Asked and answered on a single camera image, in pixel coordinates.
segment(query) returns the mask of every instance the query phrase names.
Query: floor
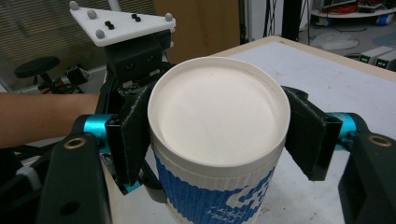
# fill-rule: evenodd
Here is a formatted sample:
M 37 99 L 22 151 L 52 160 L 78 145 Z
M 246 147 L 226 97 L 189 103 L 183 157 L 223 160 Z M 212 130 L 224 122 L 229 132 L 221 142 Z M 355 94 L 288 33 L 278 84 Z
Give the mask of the floor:
M 381 46 L 396 49 L 396 17 L 393 17 L 386 26 L 378 26 L 376 19 L 377 17 L 333 19 L 331 25 L 318 26 L 316 25 L 318 18 L 313 16 L 309 33 L 308 29 L 301 31 L 299 42 L 323 49 L 326 46 L 323 44 L 318 46 L 318 41 L 325 36 L 325 44 L 332 43 L 331 49 L 326 50 L 342 56 L 360 54 Z

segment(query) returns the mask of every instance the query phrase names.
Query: blue printed logo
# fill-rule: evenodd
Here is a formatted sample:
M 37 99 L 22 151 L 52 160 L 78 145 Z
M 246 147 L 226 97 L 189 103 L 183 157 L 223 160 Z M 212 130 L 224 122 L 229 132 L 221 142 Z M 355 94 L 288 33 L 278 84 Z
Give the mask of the blue printed logo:
M 156 161 L 170 203 L 187 220 L 207 224 L 242 223 L 253 217 L 262 205 L 275 169 L 264 176 L 257 186 L 220 191 L 192 186 L 166 170 L 157 157 Z

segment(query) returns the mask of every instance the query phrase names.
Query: table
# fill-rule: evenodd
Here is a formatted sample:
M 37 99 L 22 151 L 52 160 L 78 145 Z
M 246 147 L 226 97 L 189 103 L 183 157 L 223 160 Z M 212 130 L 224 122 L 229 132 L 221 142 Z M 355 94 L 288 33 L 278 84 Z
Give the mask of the table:
M 357 113 L 372 132 L 396 139 L 396 73 L 275 36 L 214 56 L 252 63 L 280 85 L 306 91 L 323 111 Z M 311 182 L 284 150 L 257 223 L 344 223 L 337 186 L 348 156 L 334 151 L 326 180 Z M 153 167 L 151 152 L 147 160 Z M 115 223 L 176 223 L 145 188 L 122 196 L 105 173 Z

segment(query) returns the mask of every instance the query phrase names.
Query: human arm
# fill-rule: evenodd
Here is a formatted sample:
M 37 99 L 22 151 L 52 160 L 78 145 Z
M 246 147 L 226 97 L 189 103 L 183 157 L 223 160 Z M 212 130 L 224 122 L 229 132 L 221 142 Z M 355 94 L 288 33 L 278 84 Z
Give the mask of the human arm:
M 0 93 L 0 148 L 70 134 L 74 121 L 93 114 L 99 94 Z

